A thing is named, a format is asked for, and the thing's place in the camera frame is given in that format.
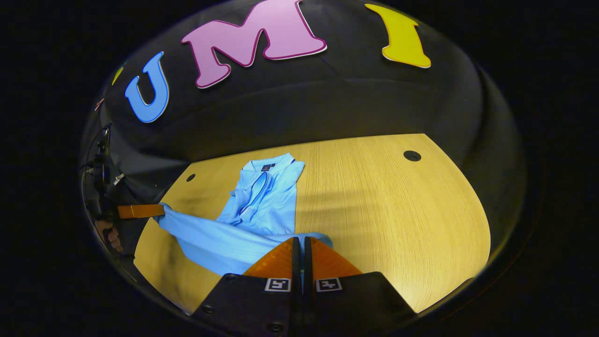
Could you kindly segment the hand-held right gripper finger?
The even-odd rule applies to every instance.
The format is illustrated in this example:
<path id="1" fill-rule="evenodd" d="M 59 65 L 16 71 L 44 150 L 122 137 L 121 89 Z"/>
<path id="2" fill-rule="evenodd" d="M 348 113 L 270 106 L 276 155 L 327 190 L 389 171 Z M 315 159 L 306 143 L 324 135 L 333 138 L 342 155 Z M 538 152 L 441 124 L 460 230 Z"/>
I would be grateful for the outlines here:
<path id="1" fill-rule="evenodd" d="M 245 273 L 223 275 L 192 317 L 227 337 L 288 337 L 300 296 L 300 240 L 293 237 Z"/>
<path id="2" fill-rule="evenodd" d="M 387 337 L 416 313 L 379 271 L 362 272 L 320 240 L 304 241 L 303 329 L 311 337 Z"/>

